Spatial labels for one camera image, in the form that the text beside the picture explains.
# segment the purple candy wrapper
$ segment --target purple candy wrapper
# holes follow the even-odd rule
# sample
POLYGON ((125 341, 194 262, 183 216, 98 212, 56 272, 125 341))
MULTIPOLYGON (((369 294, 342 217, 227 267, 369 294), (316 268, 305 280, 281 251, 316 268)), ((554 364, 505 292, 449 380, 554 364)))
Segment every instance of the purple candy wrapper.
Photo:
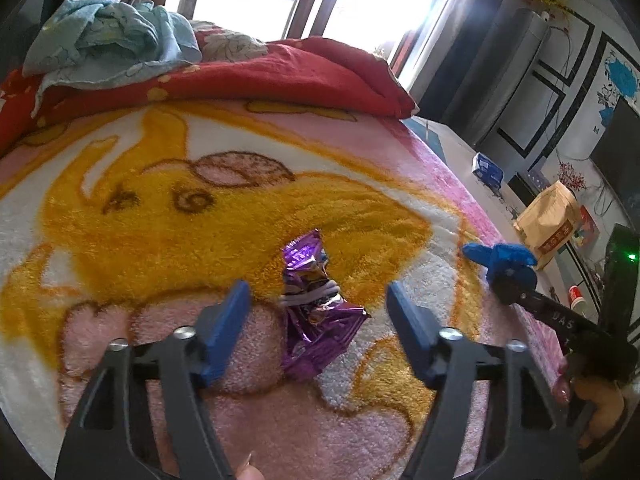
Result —
POLYGON ((363 307, 340 295, 329 278, 329 261, 320 231, 314 229, 282 250, 286 309, 286 348, 282 359, 285 373, 303 381, 318 375, 343 354, 362 323, 369 317, 363 307))

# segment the television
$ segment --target television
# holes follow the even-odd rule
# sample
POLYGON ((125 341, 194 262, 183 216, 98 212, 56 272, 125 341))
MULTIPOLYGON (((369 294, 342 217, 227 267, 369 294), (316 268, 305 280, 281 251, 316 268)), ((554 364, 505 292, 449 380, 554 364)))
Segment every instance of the television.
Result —
POLYGON ((625 98, 618 100, 590 158, 640 232, 640 116, 625 98))

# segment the fingernail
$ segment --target fingernail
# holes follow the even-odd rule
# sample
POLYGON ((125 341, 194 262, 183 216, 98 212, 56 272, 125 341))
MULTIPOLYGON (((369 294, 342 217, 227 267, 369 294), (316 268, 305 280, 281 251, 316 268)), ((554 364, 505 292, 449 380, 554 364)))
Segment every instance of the fingernail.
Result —
POLYGON ((238 474, 240 472, 242 472, 242 470, 244 470, 244 468, 246 468, 248 465, 251 465, 251 456, 253 454, 254 454, 253 451, 251 453, 249 453, 249 455, 244 459, 244 461, 241 463, 241 465, 238 466, 238 474))
POLYGON ((565 407, 569 405, 569 400, 571 399, 571 387, 569 386, 569 382, 564 378, 560 377, 554 387, 551 389, 553 396, 555 397, 558 404, 565 407))

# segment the blue gripper pad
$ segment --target blue gripper pad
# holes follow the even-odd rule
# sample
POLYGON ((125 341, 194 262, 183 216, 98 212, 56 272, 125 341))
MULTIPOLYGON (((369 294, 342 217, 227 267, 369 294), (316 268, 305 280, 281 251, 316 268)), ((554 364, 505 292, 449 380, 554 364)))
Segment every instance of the blue gripper pad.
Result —
POLYGON ((249 284, 239 280, 222 303, 205 307, 198 316, 195 329, 204 359, 197 375, 204 386, 224 375, 250 305, 249 284))
POLYGON ((386 286, 386 310, 416 378, 431 384, 430 368, 442 328, 438 319, 430 309, 409 300, 399 282, 386 286))

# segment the blue flower decal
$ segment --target blue flower decal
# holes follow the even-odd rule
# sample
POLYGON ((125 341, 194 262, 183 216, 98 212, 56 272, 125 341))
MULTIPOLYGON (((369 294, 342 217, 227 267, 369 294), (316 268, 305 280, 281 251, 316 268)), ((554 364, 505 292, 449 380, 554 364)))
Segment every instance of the blue flower decal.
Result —
POLYGON ((638 91, 638 80, 629 67, 625 66, 619 59, 616 59, 609 61, 607 68, 609 69, 611 82, 623 96, 633 97, 636 95, 638 91))
POLYGON ((614 109, 610 106, 606 106, 602 110, 600 110, 600 122, 605 128, 609 126, 609 123, 611 122, 611 118, 613 117, 613 110, 614 109))

